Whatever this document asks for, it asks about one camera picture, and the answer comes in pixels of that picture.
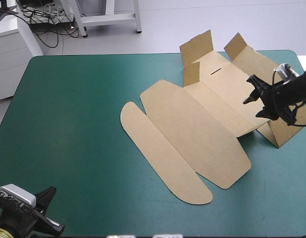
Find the black cable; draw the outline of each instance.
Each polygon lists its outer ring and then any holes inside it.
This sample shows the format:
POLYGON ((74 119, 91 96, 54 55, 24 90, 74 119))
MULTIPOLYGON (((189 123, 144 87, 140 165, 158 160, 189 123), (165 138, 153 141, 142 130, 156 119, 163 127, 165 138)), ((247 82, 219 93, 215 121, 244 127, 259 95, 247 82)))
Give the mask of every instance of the black cable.
MULTIPOLYGON (((34 9, 34 10, 28 9, 28 7, 27 7, 27 6, 23 6, 23 5, 19 2, 19 0, 16 0, 16 2, 22 7, 22 10, 21 10, 22 12, 31 13, 30 16, 25 15, 25 17, 29 18, 30 24, 31 24, 31 25, 32 25, 32 22, 37 23, 36 20, 40 21, 41 23, 45 23, 45 22, 43 22, 41 19, 36 18, 35 16, 47 18, 47 20, 48 20, 48 22, 47 22, 48 26, 50 26, 50 25, 56 25, 56 24, 57 24, 57 23, 55 23, 55 22, 53 21, 51 14, 49 14, 49 13, 47 13, 47 12, 44 12, 44 11, 36 10, 36 9, 34 9)), ((65 15, 65 17, 66 17, 72 24, 74 24, 74 20, 71 21, 71 20, 69 19, 69 17, 66 15, 65 11, 64 11, 64 15, 65 15)), ((56 47, 57 47, 58 41, 59 41, 58 35, 71 36, 72 38, 78 38, 78 37, 79 37, 79 32, 78 32, 78 28, 77 28, 77 27, 75 27, 75 30, 72 31, 72 32, 69 32, 69 31, 65 28, 65 26, 64 26, 63 24, 62 24, 62 27, 63 27, 63 29, 66 31, 66 34, 58 32, 58 29, 56 29, 56 31, 53 31, 53 30, 51 30, 51 27, 48 27, 48 29, 46 29, 46 30, 44 30, 44 31, 40 31, 40 30, 36 29, 34 26, 32 26, 32 27, 30 26, 30 28, 34 31, 34 33, 37 35, 37 37, 40 39, 40 41, 41 41, 44 45, 46 45, 47 47, 50 47, 50 48, 56 48, 56 47), (43 35, 43 34, 45 34, 45 33, 47 33, 47 32, 55 33, 55 34, 57 35, 57 36, 56 36, 56 37, 57 37, 57 44, 56 44, 55 46, 53 46, 53 47, 48 46, 48 45, 47 45, 45 42, 43 42, 43 40, 39 37, 39 35, 43 35)))
POLYGON ((300 124, 294 124, 294 123, 288 122, 286 119, 284 119, 284 118, 282 117, 282 115, 281 115, 280 112, 278 111, 277 106, 276 106, 276 102, 275 102, 275 90, 274 90, 275 73, 276 73, 276 71, 274 71, 273 77, 272 77, 272 98, 273 98, 273 103, 274 103, 274 107, 275 107, 275 109, 276 109, 277 114, 279 115, 279 117, 280 117, 284 122, 287 123, 287 125, 298 126, 298 127, 306 127, 306 125, 300 125, 300 124))

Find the cable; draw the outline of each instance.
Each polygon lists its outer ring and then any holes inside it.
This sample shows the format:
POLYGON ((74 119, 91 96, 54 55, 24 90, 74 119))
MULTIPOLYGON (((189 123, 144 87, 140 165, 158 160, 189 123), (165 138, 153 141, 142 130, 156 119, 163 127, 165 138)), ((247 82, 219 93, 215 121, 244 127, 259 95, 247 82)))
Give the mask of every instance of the cable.
POLYGON ((58 32, 58 29, 56 28, 55 30, 51 30, 51 26, 52 25, 56 25, 58 23, 61 23, 61 21, 66 17, 70 23, 74 24, 74 20, 70 20, 69 17, 66 15, 65 11, 59 7, 54 7, 54 6, 51 6, 49 4, 46 4, 44 6, 44 8, 46 9, 47 5, 49 6, 49 12, 47 11, 42 11, 42 10, 37 10, 35 8, 33 9, 29 9, 28 6, 26 5, 22 5, 19 0, 16 0, 16 2, 22 7, 21 11, 23 13, 23 15, 29 19, 30 21, 30 24, 25 21, 23 18, 19 17, 20 19, 22 19, 24 22, 26 22, 27 25, 29 25, 29 27, 31 28, 31 30, 33 30, 33 32, 36 34, 36 36, 39 38, 39 40, 47 47, 49 48, 56 48, 58 46, 58 43, 59 43, 59 38, 58 36, 59 35, 63 35, 63 36, 70 36, 72 38, 78 38, 79 37, 79 31, 78 31, 78 28, 75 26, 75 29, 72 31, 72 32, 69 32, 65 26, 62 24, 61 26, 63 27, 63 29, 65 30, 66 34, 65 33, 60 33, 58 32), (46 22, 43 22, 40 17, 44 17, 47 19, 47 24, 48 24, 48 27, 47 29, 44 29, 43 31, 42 30, 38 30, 33 23, 46 23, 46 22), (55 33, 56 34, 56 45, 55 46, 49 46, 47 45, 43 40, 42 38, 40 37, 40 35, 43 35, 45 33, 48 33, 48 32, 51 32, 51 33, 55 33))
MULTIPOLYGON (((275 90, 274 90, 275 73, 276 73, 276 71, 274 71, 273 77, 272 77, 272 98, 273 98, 273 103, 274 103, 274 107, 275 107, 275 109, 276 109, 277 114, 279 115, 279 117, 280 117, 284 122, 287 123, 287 125, 292 125, 292 126, 297 126, 297 127, 306 127, 306 125, 300 125, 300 124, 294 124, 294 123, 288 122, 286 119, 284 119, 284 118, 282 117, 282 115, 281 115, 280 112, 278 111, 277 106, 276 106, 276 102, 275 102, 275 90)), ((306 104, 306 102, 304 101, 304 102, 302 102, 302 104, 300 104, 299 106, 297 106, 297 108, 300 108, 300 107, 302 107, 302 106, 305 105, 305 104, 306 104)))

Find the box flap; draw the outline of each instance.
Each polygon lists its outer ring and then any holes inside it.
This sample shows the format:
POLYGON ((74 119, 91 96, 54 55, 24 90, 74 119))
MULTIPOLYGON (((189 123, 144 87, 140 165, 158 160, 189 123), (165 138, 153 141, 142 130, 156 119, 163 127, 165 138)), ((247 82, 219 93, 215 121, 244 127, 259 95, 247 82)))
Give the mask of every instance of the box flap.
POLYGON ((184 65, 184 87, 199 82, 200 62, 184 65))
POLYGON ((191 204, 211 202, 210 190, 134 103, 129 102, 123 107, 121 124, 175 196, 191 204))
MULTIPOLYGON (((256 52, 248 45, 244 47, 244 43, 245 41, 238 33, 225 47, 227 54, 233 59, 232 63, 242 69, 248 75, 255 74, 265 82, 272 84, 273 69, 278 66, 277 63, 256 52)), ((276 74, 275 82, 278 82, 280 80, 281 79, 279 75, 276 74)), ((297 123, 306 124, 306 106, 298 110, 297 119, 297 123)), ((268 125, 270 126, 271 132, 273 133, 278 147, 282 146, 286 141, 292 138, 300 129, 302 129, 302 127, 287 126, 287 124, 281 119, 278 119, 276 121, 269 121, 268 125)), ((262 134, 268 140, 273 138, 271 135, 267 135, 268 132, 266 128, 259 129, 259 132, 264 132, 262 134)))
POLYGON ((189 42, 182 44, 179 48, 184 65, 193 63, 200 57, 213 51, 211 31, 208 30, 195 36, 189 42))
POLYGON ((184 88, 160 80, 141 94, 141 100, 153 124, 197 173, 214 184, 229 188, 250 169, 235 135, 184 88))
POLYGON ((230 56, 231 60, 234 60, 246 46, 247 43, 238 32, 224 49, 230 56))

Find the yellow label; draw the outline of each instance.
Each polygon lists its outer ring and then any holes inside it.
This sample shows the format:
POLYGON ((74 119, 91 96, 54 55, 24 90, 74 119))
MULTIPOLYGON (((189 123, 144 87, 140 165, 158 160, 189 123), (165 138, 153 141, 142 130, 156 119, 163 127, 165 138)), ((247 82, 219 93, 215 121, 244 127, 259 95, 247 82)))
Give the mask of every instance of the yellow label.
POLYGON ((14 238, 9 232, 0 228, 0 238, 14 238))

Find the chair leg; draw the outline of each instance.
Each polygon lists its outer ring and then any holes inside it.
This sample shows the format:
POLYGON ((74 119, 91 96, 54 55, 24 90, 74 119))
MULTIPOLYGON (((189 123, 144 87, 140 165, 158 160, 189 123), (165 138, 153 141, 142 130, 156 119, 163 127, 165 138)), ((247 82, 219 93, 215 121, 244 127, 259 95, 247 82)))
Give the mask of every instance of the chair leg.
POLYGON ((70 4, 72 6, 73 13, 74 13, 75 20, 77 22, 80 34, 83 37, 86 37, 87 36, 86 28, 84 27, 82 19, 81 19, 81 13, 80 13, 80 11, 78 9, 78 2, 76 0, 70 0, 70 4))
POLYGON ((134 1, 134 11, 135 11, 135 20, 137 23, 137 32, 142 32, 141 27, 141 19, 140 19, 140 8, 139 8, 139 0, 133 0, 134 1))

